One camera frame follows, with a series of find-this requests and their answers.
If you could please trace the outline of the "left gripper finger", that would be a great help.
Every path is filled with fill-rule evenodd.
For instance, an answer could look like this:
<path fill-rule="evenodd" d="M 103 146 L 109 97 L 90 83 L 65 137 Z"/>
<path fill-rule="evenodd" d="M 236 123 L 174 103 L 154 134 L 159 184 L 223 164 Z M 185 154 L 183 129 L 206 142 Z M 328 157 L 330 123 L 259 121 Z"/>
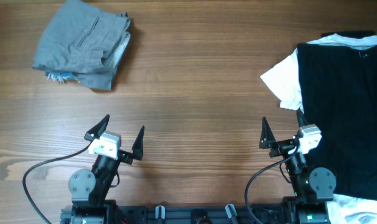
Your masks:
<path fill-rule="evenodd" d="M 144 154 L 144 131 L 145 131 L 145 126 L 142 126 L 132 146 L 133 157 L 135 160 L 139 160 L 139 161 L 142 160 L 143 154 Z"/>
<path fill-rule="evenodd" d="M 105 132 L 109 119 L 110 115 L 107 114 L 98 124 L 94 125 L 85 133 L 84 139 L 87 141 L 94 141 L 95 139 L 99 139 L 100 136 Z"/>

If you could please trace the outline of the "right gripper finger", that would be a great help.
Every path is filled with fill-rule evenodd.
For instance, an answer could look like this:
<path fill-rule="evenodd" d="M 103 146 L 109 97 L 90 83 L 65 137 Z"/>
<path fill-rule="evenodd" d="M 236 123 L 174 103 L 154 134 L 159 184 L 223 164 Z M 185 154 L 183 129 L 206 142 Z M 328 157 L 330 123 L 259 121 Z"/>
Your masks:
<path fill-rule="evenodd" d="M 272 148 L 275 142 L 276 142 L 276 139 L 272 133 L 271 127 L 266 117 L 262 117 L 259 147 L 261 149 L 269 149 L 269 148 Z"/>
<path fill-rule="evenodd" d="M 304 113 L 302 112 L 301 109 L 298 109 L 296 111 L 296 116 L 297 116 L 297 122 L 298 122 L 299 127 L 309 125 L 309 122 L 306 120 Z"/>

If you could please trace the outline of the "black shorts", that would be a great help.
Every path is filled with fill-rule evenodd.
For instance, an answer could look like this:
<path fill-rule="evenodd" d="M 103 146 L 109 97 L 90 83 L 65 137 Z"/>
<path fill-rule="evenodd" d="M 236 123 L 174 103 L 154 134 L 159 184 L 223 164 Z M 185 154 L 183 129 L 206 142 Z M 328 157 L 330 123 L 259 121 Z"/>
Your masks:
<path fill-rule="evenodd" d="M 322 139 L 308 153 L 337 176 L 336 194 L 377 200 L 377 45 L 299 44 L 304 116 Z"/>

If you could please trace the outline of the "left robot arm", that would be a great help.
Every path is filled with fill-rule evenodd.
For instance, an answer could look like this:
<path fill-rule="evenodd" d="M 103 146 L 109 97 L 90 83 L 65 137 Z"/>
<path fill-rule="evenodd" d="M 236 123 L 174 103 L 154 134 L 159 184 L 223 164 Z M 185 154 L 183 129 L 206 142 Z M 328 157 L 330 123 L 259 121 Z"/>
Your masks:
<path fill-rule="evenodd" d="M 107 200 L 106 196 L 113 187 L 113 179 L 119 177 L 119 165 L 131 165 L 134 160 L 142 160 L 145 127 L 140 129 L 132 151 L 127 152 L 120 149 L 121 136 L 106 130 L 109 118 L 110 115 L 106 115 L 84 136 L 84 139 L 90 142 L 89 153 L 96 154 L 97 158 L 90 170 L 81 169 L 71 176 L 68 188 L 72 193 L 72 209 L 62 212 L 60 223 L 128 222 L 127 216 L 119 209 L 116 201 Z"/>

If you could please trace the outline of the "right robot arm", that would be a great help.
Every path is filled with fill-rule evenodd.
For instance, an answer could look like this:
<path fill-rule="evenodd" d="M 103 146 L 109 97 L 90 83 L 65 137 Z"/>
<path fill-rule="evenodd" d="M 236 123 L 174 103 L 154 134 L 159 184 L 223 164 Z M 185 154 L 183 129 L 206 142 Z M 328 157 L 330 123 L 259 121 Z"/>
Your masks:
<path fill-rule="evenodd" d="M 259 147 L 269 149 L 269 156 L 282 157 L 293 196 L 279 204 L 252 205 L 262 223 L 330 223 L 327 205 L 333 200 L 337 181 L 326 167 L 310 165 L 307 153 L 315 149 L 322 138 L 321 130 L 309 124 L 301 110 L 296 111 L 299 129 L 292 138 L 277 141 L 266 118 L 262 118 Z"/>

